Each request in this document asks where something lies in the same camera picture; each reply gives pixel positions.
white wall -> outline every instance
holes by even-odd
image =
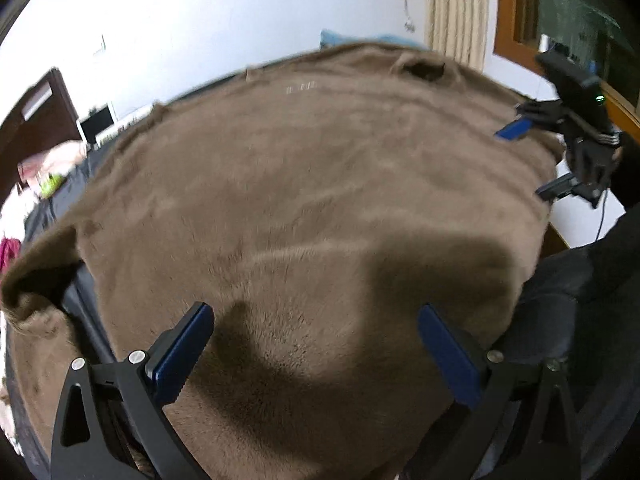
[[[557,99],[554,86],[543,77],[523,68],[508,59],[494,54],[495,27],[498,0],[489,0],[489,25],[487,50],[484,58],[484,74],[521,94],[540,100]],[[558,164],[558,176],[569,171],[565,161]],[[554,203],[551,223],[569,247],[579,247],[593,242],[602,219],[602,200],[597,209],[578,197],[566,197]],[[600,237],[609,231],[624,213],[622,204],[609,193]]]
[[[318,47],[322,28],[354,36],[424,37],[425,1],[32,0],[0,46],[0,118],[51,66],[82,116],[118,116],[168,100],[248,64]],[[106,49],[100,49],[104,36]]]

black cable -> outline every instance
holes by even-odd
[[[607,205],[607,196],[609,196],[609,188],[604,191],[604,198],[602,199],[602,218],[600,218],[600,227],[598,227],[598,234],[596,234],[596,239],[594,240],[594,242],[597,242],[598,238],[600,238],[602,224],[604,224],[604,207]]]

metal screw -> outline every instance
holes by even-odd
[[[552,372],[560,371],[560,363],[557,359],[549,359],[549,361],[546,362],[546,367],[549,368],[549,370],[551,370]]]
[[[84,359],[82,359],[81,357],[79,357],[78,359],[74,359],[71,363],[71,367],[73,368],[73,370],[79,370],[83,366],[84,366]]]
[[[134,350],[129,354],[129,362],[137,365],[145,360],[146,354],[142,350]]]
[[[486,353],[486,358],[494,364],[500,364],[504,361],[504,355],[499,350],[489,350]]]

beige curtain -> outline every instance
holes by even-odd
[[[484,68],[489,0],[429,0],[425,43],[457,62]]]

brown towel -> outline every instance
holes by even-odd
[[[449,59],[364,44],[157,107],[2,281],[45,449],[80,352],[56,302],[83,260],[118,359],[213,306],[165,410],[212,478],[392,478],[451,402],[419,307],[490,344],[536,263],[534,191],[561,149],[495,139],[515,103]]]

